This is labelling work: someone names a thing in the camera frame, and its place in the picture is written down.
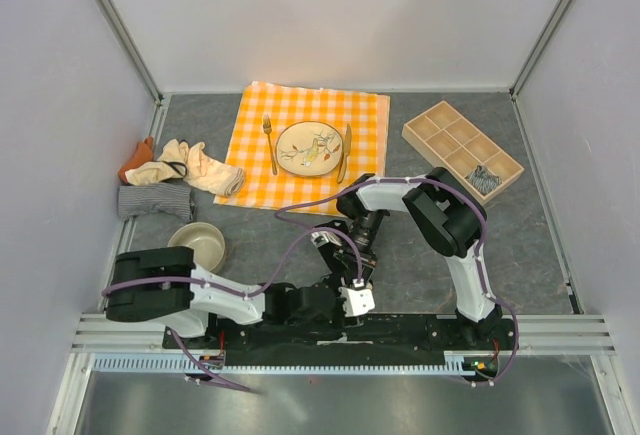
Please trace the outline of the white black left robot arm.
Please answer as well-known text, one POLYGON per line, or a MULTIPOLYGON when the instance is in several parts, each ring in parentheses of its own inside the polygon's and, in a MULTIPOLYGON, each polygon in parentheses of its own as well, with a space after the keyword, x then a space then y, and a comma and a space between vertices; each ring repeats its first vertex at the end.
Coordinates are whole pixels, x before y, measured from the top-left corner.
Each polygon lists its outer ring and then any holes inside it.
POLYGON ((287 283, 243 285, 205 269, 193 249, 176 246, 116 257, 111 284, 102 292, 110 321, 157 321, 198 348, 219 337, 223 319, 236 326, 331 324, 375 308, 369 284, 327 280, 307 287, 287 283))

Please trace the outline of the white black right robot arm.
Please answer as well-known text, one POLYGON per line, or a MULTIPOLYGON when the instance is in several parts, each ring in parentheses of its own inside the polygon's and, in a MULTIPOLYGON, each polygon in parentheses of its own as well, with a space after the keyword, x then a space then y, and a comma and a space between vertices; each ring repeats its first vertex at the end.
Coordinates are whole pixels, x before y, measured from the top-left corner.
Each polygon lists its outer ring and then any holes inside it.
POLYGON ((502 308, 490 287, 484 261, 486 211, 444 168, 414 178, 365 174, 336 199, 354 248, 346 252, 373 263, 373 242, 390 212, 410 215, 427 245, 445 258, 455 294, 458 336, 467 347, 483 347, 494 336, 502 308))

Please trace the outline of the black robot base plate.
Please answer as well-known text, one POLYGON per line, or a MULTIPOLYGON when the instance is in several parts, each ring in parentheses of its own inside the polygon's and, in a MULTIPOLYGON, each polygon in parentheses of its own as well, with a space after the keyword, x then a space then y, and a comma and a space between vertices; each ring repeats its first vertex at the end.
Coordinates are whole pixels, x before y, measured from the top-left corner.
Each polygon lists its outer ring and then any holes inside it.
POLYGON ((370 313, 357 326, 306 322, 295 326, 236 326, 214 318, 201 337, 181 340, 190 350, 220 349, 232 365, 436 364, 447 351, 511 350, 516 328, 501 318, 487 338, 463 337, 456 315, 370 313))

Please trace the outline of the grey striped underwear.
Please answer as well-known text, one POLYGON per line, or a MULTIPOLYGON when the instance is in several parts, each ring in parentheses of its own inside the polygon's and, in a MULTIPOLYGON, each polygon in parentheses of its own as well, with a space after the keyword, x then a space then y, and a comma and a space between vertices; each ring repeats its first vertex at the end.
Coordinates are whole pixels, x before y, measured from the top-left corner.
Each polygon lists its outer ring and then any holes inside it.
POLYGON ((466 181, 481 195, 486 196, 502 184, 499 175, 493 174, 486 166, 477 165, 466 177, 466 181))

